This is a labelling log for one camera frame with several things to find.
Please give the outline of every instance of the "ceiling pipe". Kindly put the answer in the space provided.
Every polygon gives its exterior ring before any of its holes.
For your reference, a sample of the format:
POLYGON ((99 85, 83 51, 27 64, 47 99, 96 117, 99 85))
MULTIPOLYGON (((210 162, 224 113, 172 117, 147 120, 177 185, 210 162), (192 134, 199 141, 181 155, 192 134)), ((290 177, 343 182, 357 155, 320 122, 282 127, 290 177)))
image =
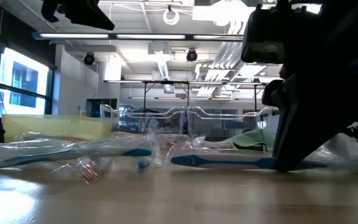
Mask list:
POLYGON ((140 8, 142 9, 142 12, 143 12, 143 17, 144 17, 144 21, 146 22, 147 30, 149 30, 149 32, 153 32, 152 27, 150 26, 149 18, 147 17, 144 3, 140 4, 140 8))

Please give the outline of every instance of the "window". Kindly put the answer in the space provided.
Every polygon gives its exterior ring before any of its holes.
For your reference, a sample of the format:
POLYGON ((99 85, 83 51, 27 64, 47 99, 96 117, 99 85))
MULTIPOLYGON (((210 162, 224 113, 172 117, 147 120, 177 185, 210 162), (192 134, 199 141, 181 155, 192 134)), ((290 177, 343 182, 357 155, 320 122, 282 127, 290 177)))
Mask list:
POLYGON ((0 117, 51 113, 53 72, 6 48, 0 54, 0 117))
POLYGON ((45 65, 5 49, 0 64, 0 116, 5 112, 3 106, 7 114, 44 114, 45 103, 50 103, 48 75, 45 65))

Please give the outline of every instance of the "ceiling light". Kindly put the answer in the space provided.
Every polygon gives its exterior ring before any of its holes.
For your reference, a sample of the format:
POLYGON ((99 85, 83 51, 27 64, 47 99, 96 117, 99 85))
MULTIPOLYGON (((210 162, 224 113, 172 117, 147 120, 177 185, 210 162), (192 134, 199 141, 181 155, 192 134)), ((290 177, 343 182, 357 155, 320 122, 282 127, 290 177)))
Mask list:
POLYGON ((117 39, 172 39, 172 40, 184 40, 185 35, 166 35, 166 34, 117 34, 117 39))
POLYGON ((227 85, 263 85, 263 83, 252 83, 252 82, 244 82, 244 83, 240 83, 240 82, 234 82, 234 83, 226 83, 227 85))
POLYGON ((180 97, 158 97, 160 100, 187 100, 187 98, 180 97))
POLYGON ((242 35, 194 35, 195 40, 221 40, 221 41, 241 41, 242 35))
POLYGON ((189 82, 189 84, 220 85, 223 82, 189 82))
POLYGON ((137 80, 105 80, 108 83, 143 83, 143 81, 137 80))
MULTIPOLYGON (((144 97, 140 97, 140 96, 137 96, 137 97, 128 97, 128 99, 137 99, 137 100, 144 100, 144 97)), ((158 99, 158 97, 146 97, 146 99, 148 100, 155 100, 155 99, 158 99)))
POLYGON ((49 39, 109 39, 108 34, 39 34, 49 39))

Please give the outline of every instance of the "table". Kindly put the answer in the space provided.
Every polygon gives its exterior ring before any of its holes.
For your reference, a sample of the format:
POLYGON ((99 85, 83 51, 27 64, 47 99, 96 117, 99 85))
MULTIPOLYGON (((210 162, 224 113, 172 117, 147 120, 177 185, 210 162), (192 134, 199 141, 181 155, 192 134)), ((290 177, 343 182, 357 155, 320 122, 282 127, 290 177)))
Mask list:
POLYGON ((129 164, 91 185, 44 167, 2 169, 0 223, 358 223, 358 175, 129 164))

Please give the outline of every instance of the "blue toothbrush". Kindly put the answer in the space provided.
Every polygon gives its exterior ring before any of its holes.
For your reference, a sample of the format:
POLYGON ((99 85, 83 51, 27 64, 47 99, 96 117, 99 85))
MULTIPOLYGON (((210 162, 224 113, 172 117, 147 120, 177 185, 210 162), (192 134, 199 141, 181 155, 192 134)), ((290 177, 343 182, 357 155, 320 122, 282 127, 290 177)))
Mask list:
POLYGON ((60 152, 50 152, 28 156, 17 156, 10 159, 0 160, 0 168, 20 166, 25 164, 31 164, 35 162, 50 162, 50 161, 64 161, 70 159, 76 159, 82 156, 98 156, 98 157, 110 157, 110 156, 134 156, 143 157, 150 156, 152 151, 149 149, 138 148, 114 148, 114 149, 94 149, 86 152, 80 150, 70 149, 60 152))
MULTIPOLYGON (((250 155, 236 151, 189 154, 171 157, 171 163, 181 166, 210 169, 274 169, 275 158, 262 155, 250 155)), ((327 167, 325 164, 302 161, 295 170, 317 169, 327 167)))

